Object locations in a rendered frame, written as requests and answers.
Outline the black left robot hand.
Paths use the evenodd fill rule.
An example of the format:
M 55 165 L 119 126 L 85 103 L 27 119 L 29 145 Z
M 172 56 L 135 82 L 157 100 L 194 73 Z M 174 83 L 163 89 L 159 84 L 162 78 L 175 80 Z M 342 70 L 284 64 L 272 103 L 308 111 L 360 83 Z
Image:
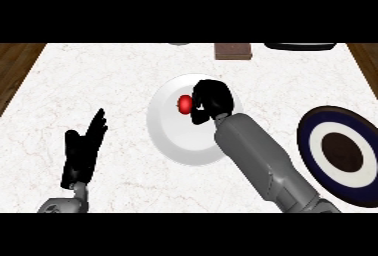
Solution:
M 79 135 L 75 130 L 64 132 L 66 160 L 60 180 L 63 189 L 72 190 L 76 182 L 88 184 L 91 180 L 106 130 L 104 110 L 98 109 L 85 134 Z

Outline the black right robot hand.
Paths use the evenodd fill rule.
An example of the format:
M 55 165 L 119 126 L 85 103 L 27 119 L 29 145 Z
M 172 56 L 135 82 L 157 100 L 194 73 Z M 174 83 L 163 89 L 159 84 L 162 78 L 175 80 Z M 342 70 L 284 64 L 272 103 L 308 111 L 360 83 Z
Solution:
M 200 80 L 191 92 L 190 119 L 194 125 L 231 115 L 233 97 L 227 85 L 216 80 Z

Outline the white plate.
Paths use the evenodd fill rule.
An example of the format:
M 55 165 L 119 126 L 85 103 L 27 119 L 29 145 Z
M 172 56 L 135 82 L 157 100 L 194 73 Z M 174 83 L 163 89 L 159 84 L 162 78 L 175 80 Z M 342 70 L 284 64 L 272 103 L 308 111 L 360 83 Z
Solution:
M 178 111 L 178 99 L 191 95 L 193 87 L 200 80 L 218 81 L 205 74 L 185 74 L 165 82 L 148 103 L 145 126 L 151 143 L 174 162 L 202 166 L 224 157 L 215 140 L 215 122 L 191 123 L 190 115 Z

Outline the dark blue ringed plate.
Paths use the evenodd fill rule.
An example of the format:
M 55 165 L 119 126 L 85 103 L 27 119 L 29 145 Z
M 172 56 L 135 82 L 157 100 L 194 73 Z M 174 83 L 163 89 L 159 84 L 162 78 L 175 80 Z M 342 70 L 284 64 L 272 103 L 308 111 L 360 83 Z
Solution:
M 343 202 L 378 207 L 378 128 L 351 110 L 312 108 L 296 128 L 303 165 L 321 187 Z

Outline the brown wooden block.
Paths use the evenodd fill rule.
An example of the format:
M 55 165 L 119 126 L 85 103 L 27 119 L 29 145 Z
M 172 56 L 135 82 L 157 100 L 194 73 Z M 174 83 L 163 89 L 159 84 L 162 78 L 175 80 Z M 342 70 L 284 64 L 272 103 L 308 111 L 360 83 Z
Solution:
M 249 43 L 215 43 L 213 54 L 216 60 L 249 60 L 252 57 Z

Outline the black flat appliance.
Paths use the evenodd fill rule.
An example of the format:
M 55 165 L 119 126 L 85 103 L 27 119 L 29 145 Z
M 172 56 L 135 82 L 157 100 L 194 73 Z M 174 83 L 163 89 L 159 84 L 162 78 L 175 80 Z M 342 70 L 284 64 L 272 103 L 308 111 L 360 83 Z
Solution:
M 336 43 L 264 43 L 265 47 L 286 51 L 324 51 L 330 50 Z

